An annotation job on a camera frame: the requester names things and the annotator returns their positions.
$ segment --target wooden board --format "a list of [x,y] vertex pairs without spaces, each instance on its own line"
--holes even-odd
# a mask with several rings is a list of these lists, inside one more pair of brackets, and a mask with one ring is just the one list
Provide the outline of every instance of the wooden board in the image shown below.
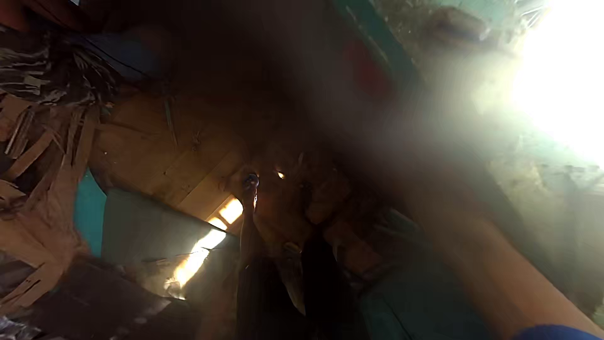
[[224,191],[223,185],[243,165],[238,151],[231,151],[222,161],[191,191],[178,205],[180,211],[205,220],[224,200],[231,195]]
[[77,151],[75,152],[74,160],[74,177],[76,182],[79,182],[86,172],[86,165],[92,150],[92,140],[94,138],[94,130],[98,124],[100,116],[100,108],[95,107],[88,110],[84,117],[84,126],[80,133],[80,141]]
[[13,165],[2,174],[2,179],[6,181],[14,181],[19,177],[30,165],[46,150],[50,142],[53,141],[53,133],[46,131],[42,134],[40,139],[37,140],[27,151],[25,151]]

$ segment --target wooden plank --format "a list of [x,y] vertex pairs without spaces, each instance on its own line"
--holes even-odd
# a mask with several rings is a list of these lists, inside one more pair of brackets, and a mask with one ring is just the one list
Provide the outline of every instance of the wooden plank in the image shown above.
[[67,147],[65,148],[65,161],[71,165],[74,151],[74,137],[76,136],[77,127],[82,119],[85,108],[76,108],[71,113],[71,121],[69,123],[69,130],[67,131]]
[[29,197],[27,197],[27,201],[25,201],[25,204],[21,208],[22,212],[31,211],[35,204],[42,198],[43,194],[48,191],[51,184],[53,184],[54,179],[57,177],[62,159],[63,155],[60,155],[55,159],[55,161],[53,161],[50,168],[47,169],[46,173],[44,173],[44,176],[42,176],[40,182],[38,182],[36,187],[29,194]]
[[76,182],[80,182],[86,172],[86,165],[92,150],[92,140],[94,139],[94,130],[100,117],[100,108],[96,107],[89,110],[84,117],[84,126],[80,134],[80,142],[75,152],[74,177]]
[[220,188],[228,177],[243,165],[241,154],[233,150],[191,191],[178,205],[178,209],[205,220],[231,194]]
[[18,158],[25,150],[27,142],[29,141],[28,137],[30,132],[30,126],[34,119],[34,115],[35,113],[33,111],[25,111],[23,113],[22,116],[25,116],[23,119],[23,124],[19,127],[19,131],[17,131],[17,135],[14,139],[14,144],[10,148],[10,152],[8,153],[8,156],[10,158]]
[[0,221],[0,250],[37,268],[52,259],[43,245],[23,230],[15,220]]
[[138,130],[133,127],[124,126],[124,125],[120,125],[120,124],[116,124],[116,123],[98,124],[96,126],[96,129],[99,131],[103,131],[103,132],[132,135],[132,136],[137,136],[137,137],[141,137],[141,138],[145,138],[145,139],[158,138],[160,136],[160,134],[152,134],[149,132]]
[[0,108],[2,109],[0,113],[2,113],[2,117],[6,117],[14,122],[17,120],[21,112],[25,111],[32,105],[33,103],[31,102],[8,94],[0,103]]
[[0,180],[0,198],[5,200],[8,204],[15,198],[23,196],[25,196],[25,194],[17,189],[16,185],[5,180]]
[[17,288],[0,300],[0,316],[16,312],[20,307],[29,307],[59,282],[60,267],[49,262],[28,276]]
[[14,163],[6,170],[6,172],[0,177],[6,181],[14,181],[19,177],[30,165],[46,150],[50,142],[53,141],[53,134],[51,131],[46,131],[42,134],[40,139],[32,145],[27,151],[25,151]]

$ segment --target debris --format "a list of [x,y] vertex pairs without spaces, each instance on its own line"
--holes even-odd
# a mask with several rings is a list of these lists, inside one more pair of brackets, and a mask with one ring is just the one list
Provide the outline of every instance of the debris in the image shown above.
[[13,165],[6,170],[0,178],[6,181],[14,181],[19,177],[30,165],[46,150],[50,142],[53,141],[53,134],[50,131],[46,131],[38,141],[32,145],[27,151],[22,154]]
[[[36,271],[0,299],[0,316],[30,306],[57,284],[76,254],[88,252],[75,230],[73,212],[77,184],[86,169],[100,115],[99,108],[88,110],[76,143],[86,108],[53,108],[47,115],[49,111],[26,110],[29,105],[18,100],[10,103],[11,109],[6,112],[10,115],[5,116],[6,106],[2,107],[0,137],[3,120],[14,119],[5,151],[17,159],[0,176],[0,250]],[[16,110],[22,113],[14,115]],[[22,152],[30,134],[40,133],[38,140]],[[11,182],[32,166],[40,180],[27,194]]]
[[28,142],[28,134],[31,122],[34,119],[34,111],[26,110],[19,116],[20,123],[17,123],[13,137],[7,145],[5,153],[12,159],[19,158],[25,150]]
[[88,158],[90,157],[90,151],[92,150],[94,130],[98,124],[99,117],[100,110],[98,108],[93,108],[92,110],[89,110],[84,118],[80,142],[74,160],[74,175],[77,182],[82,179],[84,172],[86,172],[86,165],[88,164]]

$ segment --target broken wood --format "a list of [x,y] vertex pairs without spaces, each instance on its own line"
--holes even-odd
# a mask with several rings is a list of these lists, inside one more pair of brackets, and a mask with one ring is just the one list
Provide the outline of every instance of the broken wood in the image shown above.
[[33,105],[34,103],[8,94],[0,103],[0,113],[2,114],[2,117],[6,117],[14,122],[17,120],[21,112]]
[[43,263],[15,290],[0,300],[0,315],[16,312],[21,307],[31,306],[59,282],[62,274],[62,270],[56,264]]
[[40,139],[27,149],[27,151],[25,151],[25,153],[23,153],[0,178],[6,181],[14,181],[23,174],[38,157],[40,157],[52,140],[52,132],[44,132]]
[[25,194],[17,189],[16,185],[5,180],[0,180],[0,198],[6,201],[8,205],[10,205],[14,199],[23,196],[25,196]]
[[74,159],[74,176],[77,183],[80,182],[86,172],[86,165],[90,152],[92,150],[92,140],[94,139],[94,130],[100,117],[100,108],[96,107],[88,111],[84,117],[84,125],[80,133],[80,141]]
[[45,194],[51,184],[53,184],[54,179],[57,177],[57,173],[59,168],[61,167],[61,161],[63,160],[63,155],[57,157],[50,168],[44,173],[42,179],[36,187],[32,190],[32,192],[27,197],[27,201],[25,201],[25,205],[21,208],[22,212],[29,212],[34,208],[34,205],[42,198],[43,194]]
[[77,127],[82,119],[85,108],[76,108],[71,114],[69,130],[67,131],[67,147],[65,148],[65,161],[71,166],[74,153],[74,137],[76,136]]
[[5,154],[8,154],[10,152],[10,150],[12,149],[14,140],[17,139],[19,130],[21,130],[21,126],[23,125],[23,121],[25,120],[25,116],[26,116],[25,114],[21,114],[21,115],[19,115],[19,118],[17,118],[17,121],[14,124],[13,133],[11,134],[10,140],[8,141],[6,149],[4,150]]
[[14,139],[14,143],[13,143],[12,147],[8,150],[8,156],[10,158],[12,158],[12,159],[19,158],[19,156],[25,150],[25,147],[27,146],[27,142],[29,141],[28,135],[30,132],[31,123],[34,119],[34,115],[35,115],[35,113],[31,110],[27,110],[27,111],[23,112],[23,114],[22,114],[22,116],[24,116],[23,124],[21,124],[21,126],[18,127],[18,130],[16,131],[16,137]]

